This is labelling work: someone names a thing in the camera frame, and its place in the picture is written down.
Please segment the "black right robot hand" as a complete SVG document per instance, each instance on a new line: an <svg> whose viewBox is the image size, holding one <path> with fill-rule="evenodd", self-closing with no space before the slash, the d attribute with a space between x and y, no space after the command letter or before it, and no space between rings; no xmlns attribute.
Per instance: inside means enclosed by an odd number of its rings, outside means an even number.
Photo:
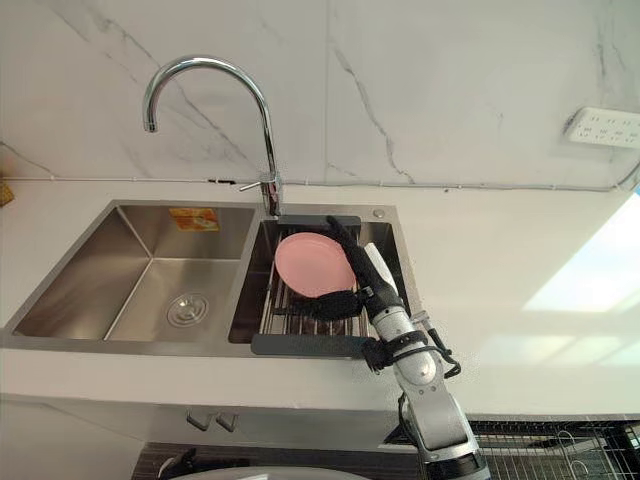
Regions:
<svg viewBox="0 0 640 480"><path fill-rule="evenodd" d="M328 215L326 221L329 237L341 245L359 289L298 299L293 303L294 312L319 321L337 321L358 316L363 309L370 318L374 318L388 308L404 307L402 298L381 276L365 248L357 244L349 230L334 216Z"/></svg>

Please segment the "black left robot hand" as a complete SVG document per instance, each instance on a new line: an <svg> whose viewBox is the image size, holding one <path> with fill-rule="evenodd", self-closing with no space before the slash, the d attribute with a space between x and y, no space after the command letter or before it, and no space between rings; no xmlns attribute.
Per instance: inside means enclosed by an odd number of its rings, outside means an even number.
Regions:
<svg viewBox="0 0 640 480"><path fill-rule="evenodd" d="M180 456L167 459L159 468L156 478L174 479L197 472L197 449L190 448Z"/></svg>

